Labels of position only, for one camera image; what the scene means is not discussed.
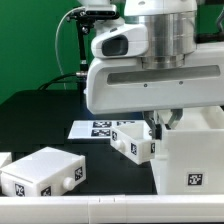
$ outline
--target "white block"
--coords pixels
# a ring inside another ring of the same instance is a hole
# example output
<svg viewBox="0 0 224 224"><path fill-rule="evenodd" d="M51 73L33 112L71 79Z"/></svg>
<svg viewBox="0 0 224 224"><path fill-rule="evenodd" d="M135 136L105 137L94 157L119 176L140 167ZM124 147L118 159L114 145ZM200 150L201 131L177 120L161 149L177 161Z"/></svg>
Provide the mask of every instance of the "white block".
<svg viewBox="0 0 224 224"><path fill-rule="evenodd" d="M155 156L156 141L149 132L145 121L112 127L110 144L139 165Z"/></svg>
<svg viewBox="0 0 224 224"><path fill-rule="evenodd" d="M1 169L7 196L59 196L86 179L85 157L46 147Z"/></svg>

